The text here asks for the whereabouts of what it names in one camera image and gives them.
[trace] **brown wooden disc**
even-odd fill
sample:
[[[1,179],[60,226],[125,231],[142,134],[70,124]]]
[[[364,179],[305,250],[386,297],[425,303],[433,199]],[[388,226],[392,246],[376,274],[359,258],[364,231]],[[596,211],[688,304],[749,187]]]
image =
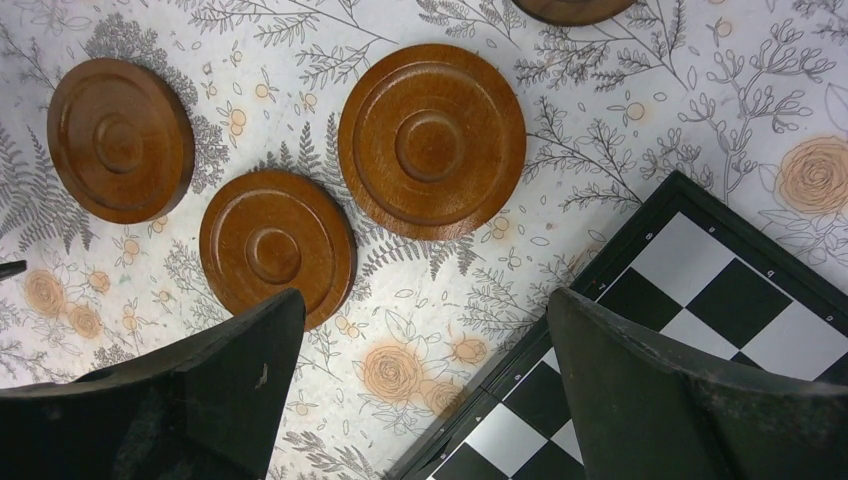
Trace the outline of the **brown wooden disc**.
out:
[[[152,72],[121,60],[89,60],[62,78],[47,143],[65,188],[114,223],[167,213],[194,170],[194,136],[179,98]]]
[[[540,22],[562,26],[591,25],[627,10],[636,0],[512,0]]]
[[[212,198],[200,225],[200,261],[234,315],[289,287],[306,301],[306,329],[344,303],[356,243],[341,207],[306,177],[248,173]]]
[[[524,117],[506,80],[477,55],[418,45],[377,62],[339,126],[353,198],[401,235],[448,240],[488,221],[524,166]]]

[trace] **floral tablecloth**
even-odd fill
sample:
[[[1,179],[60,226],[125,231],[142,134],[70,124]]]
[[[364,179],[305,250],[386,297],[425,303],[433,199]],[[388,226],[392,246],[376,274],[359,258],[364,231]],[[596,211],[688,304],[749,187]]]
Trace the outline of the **floral tablecloth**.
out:
[[[571,29],[508,0],[2,0],[0,19],[0,253],[29,261],[0,284],[0,386],[68,381],[228,318],[197,241],[228,180],[282,168],[345,207],[356,283],[304,341],[275,480],[390,471],[674,169],[848,287],[843,0],[639,0]],[[358,76],[428,42],[498,67],[527,129],[514,195],[453,242],[374,224],[338,166]],[[190,191],[155,221],[89,215],[53,169],[46,105],[94,57],[154,70],[189,111]]]

